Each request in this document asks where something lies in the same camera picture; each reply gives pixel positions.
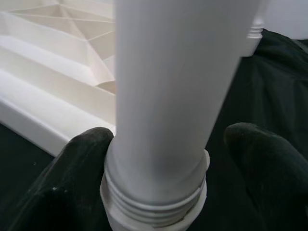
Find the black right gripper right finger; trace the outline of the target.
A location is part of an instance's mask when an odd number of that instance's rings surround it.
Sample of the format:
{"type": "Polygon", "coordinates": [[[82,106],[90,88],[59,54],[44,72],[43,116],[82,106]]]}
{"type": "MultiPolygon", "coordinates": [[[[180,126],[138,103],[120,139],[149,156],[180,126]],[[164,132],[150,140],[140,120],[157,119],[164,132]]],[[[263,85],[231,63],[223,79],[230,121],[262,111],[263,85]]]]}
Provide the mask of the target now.
{"type": "Polygon", "coordinates": [[[224,143],[266,229],[306,231],[307,159],[285,138],[251,123],[228,126],[224,143]]]}

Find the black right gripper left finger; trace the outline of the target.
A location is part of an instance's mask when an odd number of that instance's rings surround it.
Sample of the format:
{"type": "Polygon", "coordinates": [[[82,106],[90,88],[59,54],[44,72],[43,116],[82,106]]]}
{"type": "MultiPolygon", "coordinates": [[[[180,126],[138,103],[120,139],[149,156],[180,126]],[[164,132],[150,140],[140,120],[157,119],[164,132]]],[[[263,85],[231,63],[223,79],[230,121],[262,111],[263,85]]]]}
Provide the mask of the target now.
{"type": "Polygon", "coordinates": [[[95,127],[75,136],[0,219],[2,231],[109,231],[100,195],[114,135],[95,127]]]}

